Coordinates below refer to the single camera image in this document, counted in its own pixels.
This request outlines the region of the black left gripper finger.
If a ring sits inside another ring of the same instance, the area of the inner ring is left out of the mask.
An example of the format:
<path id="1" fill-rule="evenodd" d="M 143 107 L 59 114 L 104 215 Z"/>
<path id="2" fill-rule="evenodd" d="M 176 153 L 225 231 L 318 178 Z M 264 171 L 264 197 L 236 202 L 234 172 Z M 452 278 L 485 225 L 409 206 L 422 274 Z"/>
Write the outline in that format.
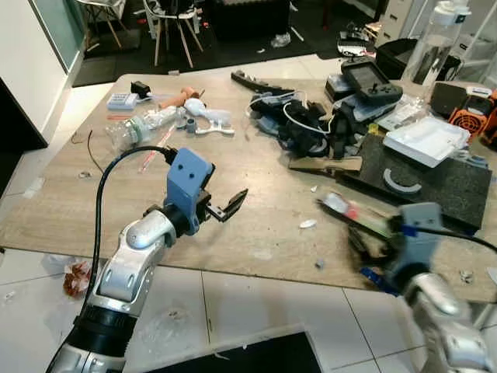
<path id="1" fill-rule="evenodd" d="M 242 204 L 245 202 L 246 195 L 248 195 L 249 189 L 244 189 L 241 192 L 238 192 L 230 200 L 228 200 L 227 206 L 223 208 L 212 205 L 210 207 L 210 216 L 214 219 L 224 223 L 228 219 L 234 216 L 235 213 L 238 212 L 239 209 L 242 208 Z"/>

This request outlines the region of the clear wrapper with red print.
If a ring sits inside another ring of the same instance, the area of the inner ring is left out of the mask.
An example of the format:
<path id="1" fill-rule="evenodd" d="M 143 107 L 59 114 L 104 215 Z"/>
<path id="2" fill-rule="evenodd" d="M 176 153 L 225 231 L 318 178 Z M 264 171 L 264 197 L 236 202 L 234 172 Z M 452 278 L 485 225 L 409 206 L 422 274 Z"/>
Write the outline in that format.
<path id="1" fill-rule="evenodd" d="M 358 201 L 349 200 L 342 194 L 330 192 L 319 197 L 317 203 L 330 216 L 368 235 L 382 239 L 388 239 L 393 235 L 389 214 L 377 211 Z"/>

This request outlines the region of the crumpled red-brown trash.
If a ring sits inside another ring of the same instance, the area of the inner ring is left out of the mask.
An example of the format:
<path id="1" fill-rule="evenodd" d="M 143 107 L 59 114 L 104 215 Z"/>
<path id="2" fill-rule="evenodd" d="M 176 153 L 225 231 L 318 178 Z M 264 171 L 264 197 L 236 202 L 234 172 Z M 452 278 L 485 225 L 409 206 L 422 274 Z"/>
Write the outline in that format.
<path id="1" fill-rule="evenodd" d="M 64 267 L 64 280 L 61 287 L 69 298 L 82 299 L 89 288 L 90 271 L 92 262 L 90 260 L 75 260 Z"/>

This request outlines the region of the white curved plastic piece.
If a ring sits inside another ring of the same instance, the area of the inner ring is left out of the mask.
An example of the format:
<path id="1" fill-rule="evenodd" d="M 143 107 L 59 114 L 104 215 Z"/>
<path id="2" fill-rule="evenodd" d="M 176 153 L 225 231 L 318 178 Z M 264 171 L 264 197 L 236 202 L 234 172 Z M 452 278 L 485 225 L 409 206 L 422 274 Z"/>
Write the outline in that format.
<path id="1" fill-rule="evenodd" d="M 384 184 L 388 186 L 388 188 L 394 190 L 398 194 L 418 194 L 422 189 L 422 185 L 419 183 L 415 183 L 412 185 L 402 185 L 398 183 L 393 178 L 393 171 L 391 169 L 385 169 L 383 173 Z"/>

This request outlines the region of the white plastic clamp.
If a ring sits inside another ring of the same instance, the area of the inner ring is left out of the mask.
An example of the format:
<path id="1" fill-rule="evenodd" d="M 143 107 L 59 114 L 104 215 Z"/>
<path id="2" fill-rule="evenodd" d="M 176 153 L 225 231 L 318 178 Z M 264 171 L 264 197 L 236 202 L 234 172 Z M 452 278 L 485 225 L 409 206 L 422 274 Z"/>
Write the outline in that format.
<path id="1" fill-rule="evenodd" d="M 206 104 L 196 97 L 186 99 L 183 107 L 192 117 L 206 118 L 210 125 L 208 128 L 203 129 L 196 124 L 192 124 L 192 129 L 189 129 L 191 134 L 235 134 L 235 129 L 230 125 L 231 111 L 207 109 Z"/>

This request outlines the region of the black gripper parts pile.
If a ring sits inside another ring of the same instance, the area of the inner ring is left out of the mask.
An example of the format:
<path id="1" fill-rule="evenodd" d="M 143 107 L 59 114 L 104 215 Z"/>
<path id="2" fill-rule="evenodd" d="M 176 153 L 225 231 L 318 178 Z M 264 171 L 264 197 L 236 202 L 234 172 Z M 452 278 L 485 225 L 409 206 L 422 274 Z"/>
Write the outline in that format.
<path id="1" fill-rule="evenodd" d="M 296 159 L 343 159 L 357 154 L 366 137 L 342 111 L 327 119 L 324 107 L 303 99 L 300 90 L 256 93 L 248 109 L 259 130 L 276 138 Z"/>

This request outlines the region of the clear crumpled plastic film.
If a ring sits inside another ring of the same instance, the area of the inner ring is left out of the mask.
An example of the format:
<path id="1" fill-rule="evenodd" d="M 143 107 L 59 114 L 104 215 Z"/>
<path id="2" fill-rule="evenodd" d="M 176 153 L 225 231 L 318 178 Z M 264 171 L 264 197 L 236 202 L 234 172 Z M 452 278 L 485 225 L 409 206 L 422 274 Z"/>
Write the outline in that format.
<path id="1" fill-rule="evenodd" d="M 144 340 L 153 344 L 171 344 L 187 333 L 189 309 L 181 305 L 168 306 L 155 314 L 145 327 Z"/>

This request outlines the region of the metal table leg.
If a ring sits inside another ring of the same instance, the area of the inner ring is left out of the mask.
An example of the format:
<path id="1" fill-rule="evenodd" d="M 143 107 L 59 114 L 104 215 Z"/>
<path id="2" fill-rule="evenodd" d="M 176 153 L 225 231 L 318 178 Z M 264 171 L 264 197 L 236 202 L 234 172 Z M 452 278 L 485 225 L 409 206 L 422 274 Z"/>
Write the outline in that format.
<path id="1" fill-rule="evenodd" d="M 473 302 L 467 301 L 467 312 L 472 326 L 476 330 L 483 330 L 487 327 L 492 319 L 493 314 L 496 312 L 496 302 Z"/>

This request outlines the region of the long black tool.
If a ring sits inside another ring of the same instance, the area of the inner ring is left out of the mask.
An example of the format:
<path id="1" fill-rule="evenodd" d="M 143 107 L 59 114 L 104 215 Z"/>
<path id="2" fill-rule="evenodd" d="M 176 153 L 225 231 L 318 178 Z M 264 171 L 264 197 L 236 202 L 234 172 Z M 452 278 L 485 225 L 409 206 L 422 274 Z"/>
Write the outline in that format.
<path id="1" fill-rule="evenodd" d="M 230 78 L 233 79 L 237 84 L 244 86 L 244 88 L 251 89 L 256 93 L 269 93 L 270 95 L 291 95 L 291 93 L 296 92 L 295 89 L 288 89 L 285 86 L 270 84 L 269 82 L 264 82 L 262 79 L 252 77 L 247 75 L 242 70 L 233 71 L 230 74 Z"/>

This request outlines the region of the clear plastic parts bag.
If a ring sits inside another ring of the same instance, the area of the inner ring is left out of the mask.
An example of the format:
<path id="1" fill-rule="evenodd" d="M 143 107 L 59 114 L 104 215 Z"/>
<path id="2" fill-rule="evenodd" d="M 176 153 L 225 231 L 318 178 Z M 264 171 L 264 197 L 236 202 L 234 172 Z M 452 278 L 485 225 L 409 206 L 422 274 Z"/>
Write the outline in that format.
<path id="1" fill-rule="evenodd" d="M 374 124 L 382 131 L 389 132 L 414 124 L 427 114 L 429 114 L 429 104 L 422 97 L 404 95 L 390 113 L 377 118 Z"/>

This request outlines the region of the orange and black device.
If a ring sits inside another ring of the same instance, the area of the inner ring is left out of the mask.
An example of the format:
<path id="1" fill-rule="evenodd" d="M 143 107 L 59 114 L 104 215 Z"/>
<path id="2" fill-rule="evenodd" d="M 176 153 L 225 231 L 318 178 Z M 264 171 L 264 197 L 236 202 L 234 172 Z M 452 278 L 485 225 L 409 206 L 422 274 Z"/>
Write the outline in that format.
<path id="1" fill-rule="evenodd" d="M 491 148 L 497 142 L 497 95 L 486 86 L 468 86 L 465 100 L 450 115 L 450 123 L 466 129 L 470 139 Z"/>

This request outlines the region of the black square box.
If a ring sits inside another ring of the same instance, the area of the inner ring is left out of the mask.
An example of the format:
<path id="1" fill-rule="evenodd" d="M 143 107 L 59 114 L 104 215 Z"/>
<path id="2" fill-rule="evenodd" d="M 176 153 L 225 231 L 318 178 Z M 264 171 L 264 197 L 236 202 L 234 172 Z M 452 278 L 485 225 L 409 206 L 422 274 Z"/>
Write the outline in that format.
<path id="1" fill-rule="evenodd" d="M 467 92 L 464 86 L 436 82 L 429 98 L 429 108 L 438 117 L 449 120 L 451 114 L 465 102 L 466 96 Z"/>

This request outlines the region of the black handheld controller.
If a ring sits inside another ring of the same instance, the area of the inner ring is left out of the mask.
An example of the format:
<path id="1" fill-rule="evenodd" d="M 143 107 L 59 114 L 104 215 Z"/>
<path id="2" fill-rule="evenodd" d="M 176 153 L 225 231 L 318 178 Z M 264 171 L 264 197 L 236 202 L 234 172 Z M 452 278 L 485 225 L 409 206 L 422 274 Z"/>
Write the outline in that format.
<path id="1" fill-rule="evenodd" d="M 390 104 L 402 97 L 402 88 L 393 84 L 367 56 L 348 59 L 341 64 L 342 75 L 363 103 Z"/>

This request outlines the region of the black low cabinet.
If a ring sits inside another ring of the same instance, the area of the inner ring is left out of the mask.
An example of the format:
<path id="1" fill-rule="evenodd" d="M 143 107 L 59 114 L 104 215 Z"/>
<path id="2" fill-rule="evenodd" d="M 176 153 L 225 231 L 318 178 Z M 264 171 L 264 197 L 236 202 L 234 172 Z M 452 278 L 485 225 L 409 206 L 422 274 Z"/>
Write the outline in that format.
<path id="1" fill-rule="evenodd" d="M 274 37 L 289 32 L 291 0 L 206 0 L 210 28 L 219 40 Z"/>

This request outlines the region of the tall clear white-capped bottle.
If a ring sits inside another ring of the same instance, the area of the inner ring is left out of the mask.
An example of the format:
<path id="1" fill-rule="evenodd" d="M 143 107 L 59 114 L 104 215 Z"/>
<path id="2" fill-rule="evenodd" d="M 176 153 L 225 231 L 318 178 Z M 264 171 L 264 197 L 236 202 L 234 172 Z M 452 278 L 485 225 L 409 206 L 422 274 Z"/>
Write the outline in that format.
<path id="1" fill-rule="evenodd" d="M 471 14 L 468 0 L 439 0 L 432 18 L 418 39 L 401 80 L 430 88 L 443 70 L 465 19 Z"/>

